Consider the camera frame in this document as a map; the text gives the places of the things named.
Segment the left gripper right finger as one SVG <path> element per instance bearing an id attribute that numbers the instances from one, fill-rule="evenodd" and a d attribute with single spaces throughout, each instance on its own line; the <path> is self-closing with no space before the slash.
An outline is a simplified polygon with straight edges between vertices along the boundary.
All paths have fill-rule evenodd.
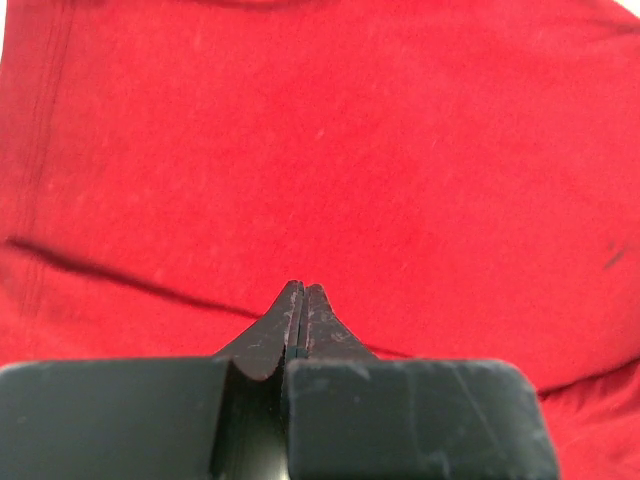
<path id="1" fill-rule="evenodd" d="M 381 360 L 304 293 L 286 367 L 293 479 L 556 479 L 536 393 L 497 360 Z"/>

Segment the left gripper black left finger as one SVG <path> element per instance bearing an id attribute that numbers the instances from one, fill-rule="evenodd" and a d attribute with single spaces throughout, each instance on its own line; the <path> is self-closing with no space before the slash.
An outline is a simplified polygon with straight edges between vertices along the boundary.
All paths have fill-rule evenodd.
<path id="1" fill-rule="evenodd" d="M 1 371 L 5 479 L 284 479 L 281 388 L 304 288 L 212 356 Z"/>

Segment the red t-shirt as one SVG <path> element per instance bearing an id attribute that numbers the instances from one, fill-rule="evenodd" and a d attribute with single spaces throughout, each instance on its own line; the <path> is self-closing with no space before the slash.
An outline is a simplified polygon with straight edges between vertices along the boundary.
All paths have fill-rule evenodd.
<path id="1" fill-rule="evenodd" d="M 499 358 L 639 475 L 639 20 L 613 1 L 11 1 L 1 360 L 208 355 L 291 279 Z"/>

